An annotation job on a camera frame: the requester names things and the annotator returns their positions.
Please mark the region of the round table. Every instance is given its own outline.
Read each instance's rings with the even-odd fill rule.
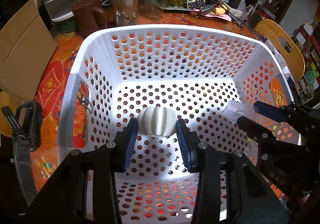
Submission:
[[[195,18],[188,13],[167,12],[160,20],[140,17],[140,24],[161,23],[203,26],[255,38],[254,33],[247,27],[240,28],[237,24],[224,20]],[[28,205],[58,167],[57,133],[60,109],[72,64],[83,41],[77,32],[58,33],[55,40],[58,48],[44,71],[35,97],[43,110],[41,144],[34,152],[22,150],[18,146],[15,146],[14,150],[18,179]],[[85,116],[86,111],[77,101],[73,128],[75,148],[84,146]]]

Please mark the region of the chair backrest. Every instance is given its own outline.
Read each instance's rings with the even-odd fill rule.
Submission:
[[[15,114],[17,107],[20,103],[15,101],[12,97],[10,97],[5,92],[0,92],[0,108],[4,106],[9,106],[12,110],[13,114]],[[3,134],[4,136],[11,137],[12,129],[7,122],[7,120],[4,118],[4,115],[0,111],[0,134]]]
[[[287,63],[294,81],[298,82],[304,74],[305,62],[299,48],[287,33],[269,19],[260,21],[254,30],[270,40]]]

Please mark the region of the metal bolt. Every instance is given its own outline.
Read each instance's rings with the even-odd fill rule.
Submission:
[[[115,148],[116,147],[116,143],[115,142],[108,142],[107,143],[107,147],[108,148]]]
[[[78,156],[80,154],[80,150],[74,149],[74,150],[71,151],[70,154],[71,154],[71,156]]]
[[[201,150],[204,150],[208,147],[208,144],[206,142],[200,142],[198,144],[198,147],[201,149]]]
[[[234,153],[238,157],[241,157],[243,155],[243,152],[241,152],[240,150],[235,150]]]
[[[268,159],[268,155],[266,153],[264,153],[263,155],[261,155],[261,159],[266,161]]]

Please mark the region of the brown plastic pitcher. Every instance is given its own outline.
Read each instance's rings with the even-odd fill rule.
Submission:
[[[79,0],[72,5],[71,10],[84,39],[91,33],[108,27],[108,19],[101,8],[101,0]]]

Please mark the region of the laundry basket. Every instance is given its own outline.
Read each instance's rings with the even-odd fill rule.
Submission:
[[[290,103],[292,95],[271,51],[238,34],[170,24],[97,31],[82,43],[67,82],[59,121],[58,161],[72,150],[76,99],[84,82],[93,107],[88,106],[86,145],[81,151],[112,141],[143,108],[161,106],[173,109],[202,142],[229,153],[242,150],[255,163],[256,142],[224,118],[222,111],[229,100],[279,106],[271,87],[274,80],[281,88],[276,91]],[[299,134],[288,124],[263,116],[259,123],[279,140],[300,142]],[[224,219],[226,184],[224,172],[220,173],[220,219]],[[189,223],[197,182],[198,174],[188,173],[183,165],[175,134],[161,137],[139,132],[130,167],[126,173],[116,174],[122,222]],[[87,211],[90,216],[89,200]]]

